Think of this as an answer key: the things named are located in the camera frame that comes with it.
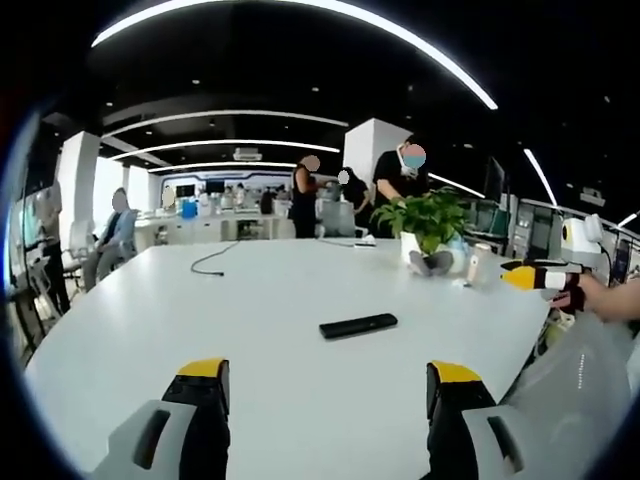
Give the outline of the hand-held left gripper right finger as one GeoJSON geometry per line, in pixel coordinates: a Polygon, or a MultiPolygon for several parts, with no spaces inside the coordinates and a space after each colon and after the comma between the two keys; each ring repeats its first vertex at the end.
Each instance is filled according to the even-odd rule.
{"type": "Polygon", "coordinates": [[[534,479],[540,448],[527,419],[496,403],[481,377],[459,364],[426,366],[426,479],[534,479]]]}

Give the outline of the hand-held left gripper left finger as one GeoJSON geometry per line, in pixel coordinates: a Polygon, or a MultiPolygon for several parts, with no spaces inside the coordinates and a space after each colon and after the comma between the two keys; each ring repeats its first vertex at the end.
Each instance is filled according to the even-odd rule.
{"type": "Polygon", "coordinates": [[[150,400],[108,438],[94,479],[224,479],[231,434],[229,361],[190,362],[162,398],[150,400]]]}

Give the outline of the person's right hand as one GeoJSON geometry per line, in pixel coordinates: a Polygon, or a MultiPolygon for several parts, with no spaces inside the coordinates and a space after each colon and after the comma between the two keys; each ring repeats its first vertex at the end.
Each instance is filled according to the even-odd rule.
{"type": "Polygon", "coordinates": [[[613,290],[590,274],[580,275],[579,286],[584,292],[585,304],[603,321],[613,321],[617,310],[613,290]]]}

